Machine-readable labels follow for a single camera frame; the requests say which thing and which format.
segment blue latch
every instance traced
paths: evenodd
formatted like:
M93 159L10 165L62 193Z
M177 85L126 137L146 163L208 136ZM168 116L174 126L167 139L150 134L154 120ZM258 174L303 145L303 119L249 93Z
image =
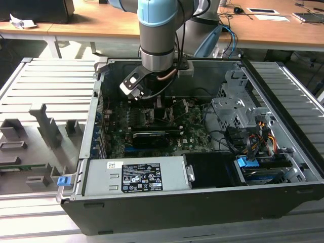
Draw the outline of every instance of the blue latch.
M70 176L60 176L57 180L57 186L71 186L71 177Z
M242 156L237 159L238 165L242 167L259 167L259 162L255 160L248 160L246 156Z

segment paper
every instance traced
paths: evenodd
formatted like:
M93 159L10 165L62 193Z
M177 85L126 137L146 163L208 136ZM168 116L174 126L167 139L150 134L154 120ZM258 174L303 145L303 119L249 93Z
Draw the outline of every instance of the paper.
M289 19L282 17L282 16L273 16L273 15L259 15L255 14L255 17L257 17L259 20L272 20L272 21L285 21L290 22Z
M10 18L11 18L10 23L18 29L37 27L37 25L32 20L17 19L11 14L10 14Z

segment label sticker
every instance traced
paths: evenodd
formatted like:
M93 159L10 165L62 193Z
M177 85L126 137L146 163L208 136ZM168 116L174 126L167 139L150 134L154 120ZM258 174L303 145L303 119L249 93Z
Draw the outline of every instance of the label sticker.
M121 169L123 163L123 161L109 161L107 163L107 169Z
M121 171L121 190L123 193L163 191L159 163L123 165Z

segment small device on desk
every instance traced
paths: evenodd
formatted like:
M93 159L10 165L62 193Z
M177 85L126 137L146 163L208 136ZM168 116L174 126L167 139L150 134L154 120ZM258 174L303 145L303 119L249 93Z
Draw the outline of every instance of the small device on desk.
M293 13L293 15L305 23L323 23L324 22L324 14Z

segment metal frame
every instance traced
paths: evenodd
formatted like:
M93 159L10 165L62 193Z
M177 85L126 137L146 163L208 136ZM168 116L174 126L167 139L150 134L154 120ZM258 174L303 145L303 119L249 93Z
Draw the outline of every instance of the metal frame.
M99 37L99 36L73 36L73 35L44 35L44 34L15 34L15 33L1 33L5 39L32 39L35 41L46 41L52 57L62 58L59 41L75 41L75 42L90 42L92 53L96 53L95 42L99 43L125 43L125 44L139 44L138 38L118 38L118 37Z
M324 158L309 141L308 137L297 125L295 120L291 117L286 108L281 104L281 102L272 92L261 75L256 71L253 65L247 59L242 59L242 63L245 67L243 71L249 77L250 82L258 90L259 94L264 96L264 100L269 102L274 114L276 114L278 118L281 119L282 123L285 125L289 133L296 140L297 144L302 148L302 151L304 151L308 159L316 167L321 177L324 178Z

